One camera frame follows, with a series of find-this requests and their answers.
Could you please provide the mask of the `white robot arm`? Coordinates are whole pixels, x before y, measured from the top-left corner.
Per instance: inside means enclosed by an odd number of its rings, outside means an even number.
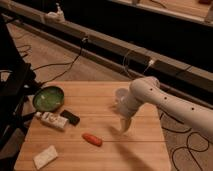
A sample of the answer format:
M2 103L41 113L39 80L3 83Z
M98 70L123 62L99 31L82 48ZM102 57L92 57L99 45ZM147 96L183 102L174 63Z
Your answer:
M160 89L155 77L135 79L129 89L118 100L117 109L121 116L121 132L126 132L131 125L131 118L144 103L150 103L179 121L198 131L213 143L213 110L179 97L170 95Z

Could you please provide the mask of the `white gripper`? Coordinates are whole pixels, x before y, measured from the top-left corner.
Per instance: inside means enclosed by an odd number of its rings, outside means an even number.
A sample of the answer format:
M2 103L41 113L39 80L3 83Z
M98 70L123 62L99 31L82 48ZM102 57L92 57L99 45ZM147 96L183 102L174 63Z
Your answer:
M120 120L121 132L125 133L131 125L132 114L128 109L120 108L119 109L119 115L120 115L120 119L121 119Z

